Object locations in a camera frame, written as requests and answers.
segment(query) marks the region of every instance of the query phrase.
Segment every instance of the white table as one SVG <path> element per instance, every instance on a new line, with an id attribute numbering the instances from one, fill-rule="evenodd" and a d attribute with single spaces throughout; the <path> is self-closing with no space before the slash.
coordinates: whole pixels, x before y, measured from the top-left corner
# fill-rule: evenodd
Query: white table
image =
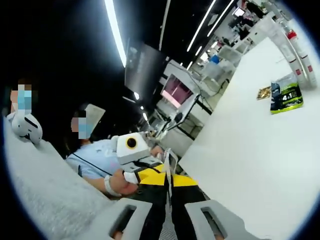
<path id="1" fill-rule="evenodd" d="M 317 59 L 313 69 L 320 85 L 319 59 L 310 58 Z M 259 43 L 241 59 L 180 161 L 211 199 L 240 216 L 259 238 L 288 240 L 320 193 L 320 87 L 302 92 L 302 108 L 275 115 L 270 98 L 256 100 L 259 89 L 290 72 L 269 38 Z"/>

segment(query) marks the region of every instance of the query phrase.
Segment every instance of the wristband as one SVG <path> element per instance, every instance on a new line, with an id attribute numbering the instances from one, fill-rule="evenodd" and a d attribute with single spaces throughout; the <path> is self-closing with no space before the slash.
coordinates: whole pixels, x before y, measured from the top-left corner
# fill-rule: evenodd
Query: wristband
<path id="1" fill-rule="evenodd" d="M 107 191 L 108 194 L 114 197 L 121 197 L 122 195 L 120 193 L 116 193 L 110 186 L 110 175 L 105 176 L 104 178 L 104 186 L 105 190 Z"/>

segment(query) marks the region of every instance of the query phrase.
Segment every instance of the small packet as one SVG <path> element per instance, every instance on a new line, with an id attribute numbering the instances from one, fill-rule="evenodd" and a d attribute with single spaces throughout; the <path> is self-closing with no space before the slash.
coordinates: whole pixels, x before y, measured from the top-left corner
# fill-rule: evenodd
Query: small packet
<path id="1" fill-rule="evenodd" d="M 290 73 L 275 82 L 271 82 L 272 114 L 286 112 L 304 104 L 297 77 Z"/>

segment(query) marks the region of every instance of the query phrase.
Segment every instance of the monitor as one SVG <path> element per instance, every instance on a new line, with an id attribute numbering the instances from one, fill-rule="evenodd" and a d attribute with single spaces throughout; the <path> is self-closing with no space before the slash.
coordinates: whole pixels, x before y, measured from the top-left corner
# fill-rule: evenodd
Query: monitor
<path id="1" fill-rule="evenodd" d="M 192 94 L 193 92 L 173 74 L 169 76 L 161 92 L 161 95 L 176 108 L 180 108 Z"/>
<path id="2" fill-rule="evenodd" d="M 232 13 L 232 15 L 235 15 L 237 17 L 243 16 L 245 14 L 245 11 L 241 9 L 240 7 L 237 7 L 236 10 Z"/>
<path id="3" fill-rule="evenodd" d="M 127 49 L 124 85 L 140 100 L 151 102 L 166 67 L 167 56 L 144 44 L 130 41 Z"/>

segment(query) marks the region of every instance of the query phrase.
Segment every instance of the black ceiling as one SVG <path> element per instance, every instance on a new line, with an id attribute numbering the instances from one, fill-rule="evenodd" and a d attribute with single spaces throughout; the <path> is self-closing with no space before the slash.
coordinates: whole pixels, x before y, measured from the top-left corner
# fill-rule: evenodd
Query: black ceiling
<path id="1" fill-rule="evenodd" d="M 142 116 L 139 106 L 122 99 L 124 68 L 112 35 L 103 0 L 56 0 L 45 3 L 11 1 L 7 17 L 8 79 L 39 81 L 33 113 L 44 138 L 69 128 L 74 109 L 89 102 L 106 109 L 101 135 L 126 132 Z M 188 45 L 212 0 L 171 0 L 162 51 L 185 66 L 199 45 L 207 43 L 208 22 L 229 0 L 217 0 L 190 52 Z M 166 0 L 114 0 L 126 46 L 138 39 L 158 48 Z"/>

